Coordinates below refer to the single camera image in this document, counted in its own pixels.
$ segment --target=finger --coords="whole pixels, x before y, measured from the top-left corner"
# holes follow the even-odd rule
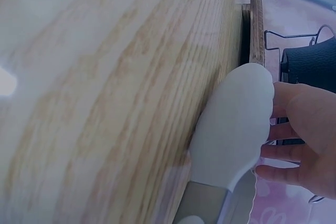
[[[274,83],[274,104],[286,109],[288,103],[309,86],[304,84]]]
[[[295,145],[263,145],[261,157],[280,159],[284,161],[300,162],[304,144]]]
[[[268,165],[259,165],[256,168],[256,173],[263,179],[295,186],[300,186],[299,171],[300,167],[276,168]]]
[[[280,123],[276,125],[271,125],[269,130],[269,141],[300,138],[299,135],[293,130],[290,123]]]
[[[278,105],[273,106],[273,113],[271,118],[286,118],[286,117],[287,117],[286,110],[284,110],[282,107]]]

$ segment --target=white silicone tongs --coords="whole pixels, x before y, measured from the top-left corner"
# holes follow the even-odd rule
[[[256,63],[236,68],[218,85],[192,137],[191,180],[174,223],[223,223],[230,194],[267,140],[273,97],[271,74]]]

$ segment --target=stainless steel handle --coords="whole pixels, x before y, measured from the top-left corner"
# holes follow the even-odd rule
[[[178,224],[188,216],[198,216],[205,224],[222,224],[231,194],[225,188],[189,182],[173,224]]]

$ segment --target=pink tablecloth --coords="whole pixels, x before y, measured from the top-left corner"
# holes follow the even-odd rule
[[[284,35],[315,33],[322,24],[336,30],[336,13],[321,6],[302,0],[263,0],[265,29]],[[330,38],[323,33],[321,39]],[[309,39],[281,40],[270,38],[271,46],[282,48],[308,45]],[[278,78],[276,53],[266,54],[266,68],[274,81]],[[278,167],[289,163],[263,160]],[[257,181],[257,196],[251,213],[250,224],[332,224],[336,223],[336,201],[325,199],[320,203],[308,204],[312,193],[297,187]]]

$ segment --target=wood grain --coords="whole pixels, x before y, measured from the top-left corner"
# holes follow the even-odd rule
[[[0,223],[169,223],[235,0],[0,0]]]
[[[265,65],[264,20],[262,0],[251,0],[250,4],[250,62]]]

